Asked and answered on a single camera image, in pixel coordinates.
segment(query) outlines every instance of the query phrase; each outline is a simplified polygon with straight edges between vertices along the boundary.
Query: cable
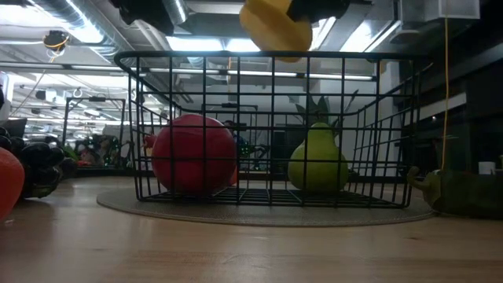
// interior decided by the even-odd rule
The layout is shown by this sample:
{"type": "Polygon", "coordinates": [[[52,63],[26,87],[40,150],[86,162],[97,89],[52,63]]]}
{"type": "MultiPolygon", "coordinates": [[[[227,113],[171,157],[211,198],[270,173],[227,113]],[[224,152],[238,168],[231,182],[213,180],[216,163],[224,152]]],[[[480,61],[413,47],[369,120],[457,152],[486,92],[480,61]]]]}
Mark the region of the cable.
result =
{"type": "Polygon", "coordinates": [[[442,141],[442,167],[444,170],[446,167],[446,146],[447,146],[447,117],[449,113],[449,0],[446,0],[446,114],[443,120],[443,141],[442,141]]]}
{"type": "MultiPolygon", "coordinates": [[[[62,46],[63,46],[63,44],[60,44],[57,47],[56,53],[59,53],[60,48],[62,46]]],[[[56,57],[51,57],[50,60],[49,60],[49,63],[53,63],[54,59],[56,59],[56,57]]],[[[30,98],[31,94],[33,94],[33,91],[37,88],[37,86],[39,85],[39,83],[42,81],[42,78],[44,77],[44,75],[46,75],[46,70],[43,70],[42,74],[40,75],[39,80],[37,81],[37,83],[35,84],[35,86],[33,86],[33,88],[30,90],[30,93],[24,98],[24,100],[21,102],[21,104],[19,104],[19,106],[17,106],[17,108],[12,112],[12,114],[10,114],[10,116],[14,116],[17,113],[17,110],[19,110],[19,108],[22,107],[24,105],[24,103],[26,103],[26,101],[28,100],[28,98],[30,98]]]]}
{"type": "Polygon", "coordinates": [[[44,46],[46,46],[47,48],[57,48],[57,50],[59,50],[64,44],[66,44],[66,42],[70,39],[70,35],[68,35],[66,37],[66,39],[64,39],[62,42],[58,43],[58,44],[54,44],[54,45],[49,45],[49,44],[45,44],[46,42],[46,36],[43,37],[42,41],[44,42],[44,46]]]}

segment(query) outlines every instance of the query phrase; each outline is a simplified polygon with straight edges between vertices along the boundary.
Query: red ball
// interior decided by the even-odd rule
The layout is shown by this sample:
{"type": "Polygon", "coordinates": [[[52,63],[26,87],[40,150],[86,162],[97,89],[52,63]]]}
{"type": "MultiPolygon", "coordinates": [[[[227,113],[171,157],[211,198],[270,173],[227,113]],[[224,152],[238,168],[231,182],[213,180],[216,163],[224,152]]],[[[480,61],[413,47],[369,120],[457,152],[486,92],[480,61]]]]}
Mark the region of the red ball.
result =
{"type": "MultiPolygon", "coordinates": [[[[196,160],[174,161],[174,188],[177,193],[193,196],[207,196],[229,184],[236,168],[236,142],[231,132],[218,120],[200,115],[187,114],[173,120],[173,153],[175,159],[196,160]],[[207,160],[203,162],[204,120],[210,127],[206,129],[206,157],[231,158],[231,160],[207,160]]],[[[171,161],[159,157],[171,157],[170,128],[165,127],[157,136],[152,149],[152,168],[159,182],[171,188],[171,161]]]]}
{"type": "Polygon", "coordinates": [[[9,151],[0,148],[0,221],[13,209],[23,190],[24,168],[9,151]]]}

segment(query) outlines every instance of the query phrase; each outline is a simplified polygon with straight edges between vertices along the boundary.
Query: round mat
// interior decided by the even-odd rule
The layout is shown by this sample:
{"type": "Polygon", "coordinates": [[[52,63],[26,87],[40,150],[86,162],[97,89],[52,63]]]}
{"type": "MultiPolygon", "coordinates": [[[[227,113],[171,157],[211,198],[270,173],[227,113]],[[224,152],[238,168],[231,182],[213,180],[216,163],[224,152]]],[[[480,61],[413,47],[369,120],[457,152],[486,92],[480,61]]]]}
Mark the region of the round mat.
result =
{"type": "Polygon", "coordinates": [[[300,208],[224,204],[141,202],[132,189],[101,193],[97,202],[107,208],[164,219],[248,226],[368,226],[412,222],[434,215],[421,199],[405,209],[300,208]]]}

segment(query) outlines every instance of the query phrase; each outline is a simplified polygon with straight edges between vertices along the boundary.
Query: green toy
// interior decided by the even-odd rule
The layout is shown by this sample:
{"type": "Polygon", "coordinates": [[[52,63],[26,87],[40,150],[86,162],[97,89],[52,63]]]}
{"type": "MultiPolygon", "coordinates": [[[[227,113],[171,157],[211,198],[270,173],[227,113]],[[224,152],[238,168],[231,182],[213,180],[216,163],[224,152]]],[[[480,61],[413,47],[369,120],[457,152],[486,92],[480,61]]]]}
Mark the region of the green toy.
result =
{"type": "Polygon", "coordinates": [[[74,161],[79,161],[79,157],[75,154],[75,150],[70,145],[66,145],[63,150],[68,157],[72,158],[74,161]]]}
{"type": "Polygon", "coordinates": [[[503,219],[503,176],[474,175],[458,171],[433,171],[417,181],[419,168],[412,167],[407,181],[423,191],[434,210],[459,216],[503,219]]]}

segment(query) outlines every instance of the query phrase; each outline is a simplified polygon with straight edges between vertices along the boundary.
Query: wooden table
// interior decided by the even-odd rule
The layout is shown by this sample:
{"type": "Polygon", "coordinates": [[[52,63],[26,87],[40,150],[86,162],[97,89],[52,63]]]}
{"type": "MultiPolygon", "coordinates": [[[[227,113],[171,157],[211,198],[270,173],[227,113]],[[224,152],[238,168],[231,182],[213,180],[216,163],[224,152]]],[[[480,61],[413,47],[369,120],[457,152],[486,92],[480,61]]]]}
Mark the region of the wooden table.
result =
{"type": "Polygon", "coordinates": [[[0,282],[502,282],[503,222],[262,228],[102,208],[131,178],[66,181],[0,225],[0,282]]]}

